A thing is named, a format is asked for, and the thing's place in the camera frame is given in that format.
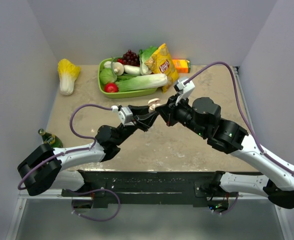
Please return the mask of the beige earbud case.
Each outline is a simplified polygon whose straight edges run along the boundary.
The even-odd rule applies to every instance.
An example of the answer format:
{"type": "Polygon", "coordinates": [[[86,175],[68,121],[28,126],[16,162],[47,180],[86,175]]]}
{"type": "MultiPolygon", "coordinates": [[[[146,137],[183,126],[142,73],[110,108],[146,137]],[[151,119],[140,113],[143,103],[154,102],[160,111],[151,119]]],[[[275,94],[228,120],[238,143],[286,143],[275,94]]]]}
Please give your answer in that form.
{"type": "Polygon", "coordinates": [[[147,105],[148,105],[148,112],[151,113],[155,110],[156,107],[159,107],[160,104],[160,99],[159,98],[153,98],[151,100],[148,101],[147,105]]]}

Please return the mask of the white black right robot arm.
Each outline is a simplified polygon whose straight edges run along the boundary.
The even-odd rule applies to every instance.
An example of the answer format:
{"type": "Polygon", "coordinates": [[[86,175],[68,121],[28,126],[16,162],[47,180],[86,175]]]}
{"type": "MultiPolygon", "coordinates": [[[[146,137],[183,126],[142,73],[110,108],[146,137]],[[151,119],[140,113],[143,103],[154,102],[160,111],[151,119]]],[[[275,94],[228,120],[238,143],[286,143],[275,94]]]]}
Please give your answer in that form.
{"type": "Polygon", "coordinates": [[[209,184],[210,192],[217,197],[224,193],[242,192],[268,198],[273,204],[294,208],[294,165],[260,152],[254,137],[236,122],[221,117],[221,107],[209,97],[197,98],[192,105],[188,99],[176,102],[170,97],[166,104],[153,104],[155,111],[167,126],[182,124],[207,141],[213,149],[236,157],[260,172],[259,175],[216,171],[209,184]]]}

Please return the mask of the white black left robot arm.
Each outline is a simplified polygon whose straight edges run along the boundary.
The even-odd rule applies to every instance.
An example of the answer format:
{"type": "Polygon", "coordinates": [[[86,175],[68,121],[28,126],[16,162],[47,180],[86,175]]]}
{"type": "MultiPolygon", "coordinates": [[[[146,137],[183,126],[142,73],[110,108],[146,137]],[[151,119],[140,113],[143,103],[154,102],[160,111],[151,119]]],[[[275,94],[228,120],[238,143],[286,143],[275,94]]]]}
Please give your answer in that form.
{"type": "Polygon", "coordinates": [[[102,125],[95,137],[88,136],[92,143],[76,147],[51,147],[48,143],[39,145],[17,170],[21,176],[19,190],[27,190],[30,196],[37,196],[53,188],[55,183],[66,183],[67,169],[87,163],[100,163],[113,159],[120,152],[120,145],[136,130],[148,131],[154,124],[159,104],[145,106],[94,107],[116,113],[120,119],[118,127],[102,125]]]}

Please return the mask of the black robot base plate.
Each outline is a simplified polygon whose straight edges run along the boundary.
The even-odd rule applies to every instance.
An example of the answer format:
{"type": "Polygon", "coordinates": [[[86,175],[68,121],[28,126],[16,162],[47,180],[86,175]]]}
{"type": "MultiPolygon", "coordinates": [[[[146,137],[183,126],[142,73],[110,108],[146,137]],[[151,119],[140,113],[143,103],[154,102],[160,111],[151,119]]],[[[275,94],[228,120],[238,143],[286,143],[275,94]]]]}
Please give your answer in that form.
{"type": "Polygon", "coordinates": [[[81,171],[84,186],[75,193],[62,190],[63,197],[93,197],[94,208],[109,204],[208,206],[208,200],[231,199],[212,185],[214,172],[202,171],[81,171]]]}

